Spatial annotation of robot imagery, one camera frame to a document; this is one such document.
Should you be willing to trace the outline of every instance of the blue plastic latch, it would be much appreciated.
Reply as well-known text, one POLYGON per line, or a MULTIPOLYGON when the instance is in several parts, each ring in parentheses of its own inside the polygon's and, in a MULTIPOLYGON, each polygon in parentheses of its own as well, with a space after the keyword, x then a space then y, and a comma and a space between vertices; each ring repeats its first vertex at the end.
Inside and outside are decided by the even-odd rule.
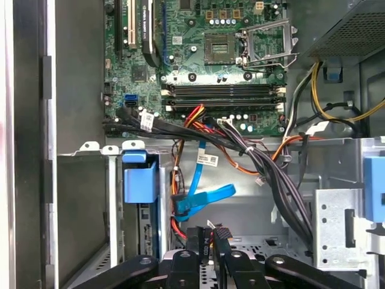
POLYGON ((150 163, 147 164, 148 161, 145 151, 127 151, 122 156, 123 191, 126 203, 154 203, 158 197, 156 189, 158 162, 152 158, 150 158, 150 163), (135 163, 140 164, 140 166, 137 168, 124 168, 125 164, 135 163))
POLYGON ((375 223, 385 222, 385 157, 364 159, 365 213, 375 223))

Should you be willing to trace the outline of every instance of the motherboard connector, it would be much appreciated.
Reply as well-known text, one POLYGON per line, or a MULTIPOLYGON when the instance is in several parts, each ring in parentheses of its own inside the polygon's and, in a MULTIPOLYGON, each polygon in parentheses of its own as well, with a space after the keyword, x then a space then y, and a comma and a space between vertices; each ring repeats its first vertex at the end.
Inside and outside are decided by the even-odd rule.
POLYGON ((128 14, 128 47, 137 48, 137 26, 136 26, 136 3, 135 0, 127 0, 128 14))
POLYGON ((264 8, 265 8, 265 4, 263 3, 263 1, 255 2, 255 6, 253 9, 254 14, 255 15, 262 15, 264 8))

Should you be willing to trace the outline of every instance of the cpu socket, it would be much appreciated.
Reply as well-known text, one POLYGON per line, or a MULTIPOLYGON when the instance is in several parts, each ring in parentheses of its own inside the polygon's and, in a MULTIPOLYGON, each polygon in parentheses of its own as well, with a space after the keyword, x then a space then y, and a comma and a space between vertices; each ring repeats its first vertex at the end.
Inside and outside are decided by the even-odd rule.
POLYGON ((205 65, 235 64, 234 34, 205 34, 205 65))

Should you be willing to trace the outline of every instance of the ram slot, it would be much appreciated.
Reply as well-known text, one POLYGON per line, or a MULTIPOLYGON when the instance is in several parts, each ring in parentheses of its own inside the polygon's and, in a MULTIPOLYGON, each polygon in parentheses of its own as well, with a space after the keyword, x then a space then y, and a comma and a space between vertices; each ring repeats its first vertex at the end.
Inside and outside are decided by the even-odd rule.
POLYGON ((164 99, 163 105, 170 106, 174 111, 185 112, 203 104, 208 111, 223 110, 275 110, 277 104, 285 101, 281 97, 264 97, 258 99, 164 99))
POLYGON ((127 0, 127 19, 128 19, 128 47, 131 49, 137 48, 137 26, 136 16, 137 9, 135 0, 127 0))
POLYGON ((173 88, 175 98, 269 97, 275 95, 271 85, 194 85, 173 88))

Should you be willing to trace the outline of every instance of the screw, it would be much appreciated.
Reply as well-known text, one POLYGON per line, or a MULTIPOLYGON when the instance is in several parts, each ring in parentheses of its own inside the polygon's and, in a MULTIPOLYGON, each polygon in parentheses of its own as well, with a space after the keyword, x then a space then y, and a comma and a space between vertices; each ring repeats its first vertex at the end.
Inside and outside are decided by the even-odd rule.
POLYGON ((187 258, 187 257, 190 257, 191 255, 188 253, 188 252, 183 252, 181 253, 180 255, 182 258, 187 258))
POLYGON ((239 258, 241 255, 241 253, 239 253, 238 251, 234 251, 231 253, 231 256, 235 257, 235 258, 239 258))
POLYGON ((147 264, 151 263, 151 259, 150 258, 143 258, 139 263, 142 265, 147 265, 147 264))
POLYGON ((284 259, 282 259, 281 257, 274 257, 273 262, 277 263, 278 265, 282 265, 283 263, 285 263, 284 259))

